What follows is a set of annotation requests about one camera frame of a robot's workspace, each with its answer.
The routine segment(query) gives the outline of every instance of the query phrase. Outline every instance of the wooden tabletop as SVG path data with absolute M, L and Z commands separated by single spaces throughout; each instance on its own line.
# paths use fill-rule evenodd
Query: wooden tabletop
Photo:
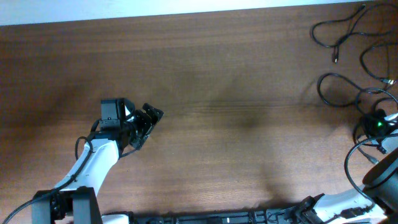
M 309 30 L 359 5 L 0 27 L 0 220 L 65 176 L 75 140 L 88 135 L 104 98 L 148 102 L 165 116 L 141 151 L 110 170 L 98 194 L 101 212 L 267 208 L 350 189 L 343 161 L 360 114 L 326 106 L 315 85 L 338 72 L 381 86 L 359 64 L 376 39 L 350 38 L 335 65 Z M 381 22 L 372 13 L 358 28 L 377 30 Z M 346 29 L 317 34 L 336 40 Z M 372 60 L 376 70 L 382 59 Z M 355 93 L 325 82 L 336 100 Z M 371 167 L 355 154 L 349 168 L 360 184 Z M 14 221 L 29 220 L 28 208 Z

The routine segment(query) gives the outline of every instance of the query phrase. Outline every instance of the white wall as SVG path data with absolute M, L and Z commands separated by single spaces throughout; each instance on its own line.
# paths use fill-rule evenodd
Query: white wall
M 0 0 L 0 26 L 359 0 Z

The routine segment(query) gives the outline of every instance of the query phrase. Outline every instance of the wooden table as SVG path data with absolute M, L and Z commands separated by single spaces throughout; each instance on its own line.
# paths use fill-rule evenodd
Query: wooden table
M 102 212 L 275 207 L 350 189 L 343 161 L 360 114 L 324 105 L 315 83 L 338 72 L 381 86 L 358 60 L 375 39 L 352 37 L 335 65 L 308 32 L 358 5 L 0 27 L 0 220 L 64 177 L 103 98 L 148 102 L 165 116 L 142 150 L 109 172 Z M 359 28 L 380 22 L 371 14 Z M 345 32 L 346 24 L 322 27 L 318 36 Z M 335 80 L 325 93 L 356 92 Z M 353 156 L 357 183 L 371 166 Z M 30 222 L 30 209 L 14 222 Z

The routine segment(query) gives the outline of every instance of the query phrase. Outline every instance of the brown table surface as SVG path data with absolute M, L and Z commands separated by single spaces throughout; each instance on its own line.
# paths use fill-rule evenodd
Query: brown table surface
M 148 102 L 165 116 L 141 151 L 110 170 L 101 212 L 272 207 L 350 189 L 343 161 L 360 114 L 324 105 L 315 84 L 338 72 L 363 87 L 381 86 L 358 60 L 376 39 L 350 38 L 335 65 L 332 50 L 314 43 L 309 30 L 359 5 L 0 27 L 0 220 L 65 176 L 75 140 L 100 117 L 103 98 Z M 358 29 L 381 22 L 372 13 Z M 346 28 L 317 34 L 336 40 Z M 379 60 L 372 60 L 376 70 Z M 356 92 L 334 80 L 325 93 L 341 99 Z M 359 154 L 350 163 L 359 184 L 371 167 Z M 14 221 L 29 220 L 28 208 Z

